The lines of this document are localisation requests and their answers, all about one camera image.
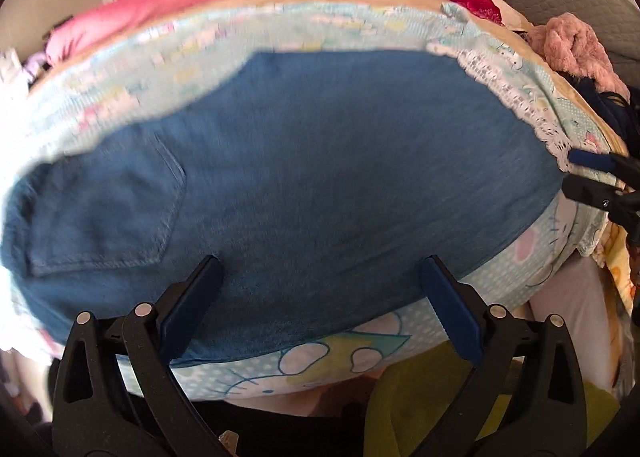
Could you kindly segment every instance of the denim back pocket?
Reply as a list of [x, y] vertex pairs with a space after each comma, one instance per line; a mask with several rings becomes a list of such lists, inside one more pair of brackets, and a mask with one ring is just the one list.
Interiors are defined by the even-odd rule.
[[116, 134], [49, 171], [31, 221], [30, 272], [159, 263], [184, 195], [185, 173], [156, 137]]

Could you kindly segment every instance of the white lace trim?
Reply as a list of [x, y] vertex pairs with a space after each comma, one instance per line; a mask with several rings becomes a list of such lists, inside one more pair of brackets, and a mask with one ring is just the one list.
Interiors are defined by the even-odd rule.
[[558, 167], [563, 172], [570, 171], [567, 155], [574, 145], [548, 105], [540, 107], [536, 104], [540, 100], [524, 97], [523, 93], [506, 79], [502, 69], [482, 52], [456, 49], [439, 43], [428, 44], [427, 50], [435, 55], [455, 58], [469, 76], [476, 82], [486, 85], [518, 119], [533, 128], [536, 137], [545, 143], [549, 153], [558, 160]]

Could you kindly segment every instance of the yellow fabric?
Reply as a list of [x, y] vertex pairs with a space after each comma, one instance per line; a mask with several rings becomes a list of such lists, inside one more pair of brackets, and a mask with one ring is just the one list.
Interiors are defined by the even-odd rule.
[[622, 323], [620, 322], [620, 318], [618, 318], [618, 306], [616, 304], [616, 296], [618, 294], [622, 295], [622, 293], [620, 293], [620, 291], [618, 291], [614, 286], [613, 277], [607, 278], [607, 280], [604, 280], [601, 283], [602, 292], [604, 294], [604, 303], [607, 309], [607, 323], [609, 324], [609, 361], [611, 386], [613, 387], [615, 384], [614, 380], [616, 379], [618, 366], [622, 358], [623, 348]]
[[[369, 400], [364, 457], [408, 457], [435, 426], [471, 370], [449, 342], [391, 365]], [[612, 395], [585, 383], [587, 439], [593, 442], [618, 411]], [[510, 395], [499, 395], [479, 437], [500, 424]]]
[[626, 250], [626, 231], [612, 224], [609, 239], [604, 245], [605, 261], [613, 282], [622, 298], [626, 311], [631, 314], [634, 307], [636, 286], [631, 283], [629, 252]]

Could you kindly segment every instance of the blue clamp pad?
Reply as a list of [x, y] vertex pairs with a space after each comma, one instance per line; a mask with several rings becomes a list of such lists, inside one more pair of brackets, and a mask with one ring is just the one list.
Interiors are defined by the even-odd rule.
[[213, 300], [222, 287], [224, 271], [220, 260], [207, 257], [191, 274], [169, 314], [159, 325], [159, 354], [162, 363], [179, 358], [188, 347]]
[[614, 172], [616, 163], [612, 156], [603, 153], [593, 153], [586, 150], [577, 150], [576, 148], [569, 151], [567, 156], [569, 162], [584, 166], [604, 173]]
[[484, 300], [458, 282], [438, 257], [424, 259], [420, 284], [458, 355], [477, 367], [484, 357]]

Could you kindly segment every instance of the light blue polka dot fabric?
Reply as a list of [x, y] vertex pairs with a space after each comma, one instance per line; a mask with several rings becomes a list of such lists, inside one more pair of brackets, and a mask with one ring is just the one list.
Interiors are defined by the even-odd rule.
[[[449, 55], [500, 98], [505, 112], [533, 127], [561, 169], [569, 168], [566, 152], [572, 146], [609, 151], [597, 125], [556, 91], [544, 69], [481, 31], [461, 7], [443, 9], [444, 14], [358, 4], [271, 4], [206, 10], [153, 26], [60, 72], [33, 94], [15, 142], [1, 147], [0, 153], [10, 151], [12, 163], [1, 167], [0, 194], [4, 197], [34, 164], [91, 150], [129, 123], [175, 112], [262, 50], [408, 49]], [[466, 280], [488, 303], [519, 305], [576, 246], [593, 249], [603, 223], [604, 214], [557, 196], [529, 230]], [[11, 287], [4, 269], [0, 286]], [[41, 326], [19, 292], [15, 287], [11, 292], [20, 329], [28, 325], [37, 332]], [[41, 331], [31, 339], [47, 345]], [[287, 393], [378, 369], [444, 339], [423, 299], [316, 342], [243, 361], [174, 369], [174, 374], [193, 400]], [[120, 367], [127, 388], [139, 392], [130, 364], [122, 361]]]

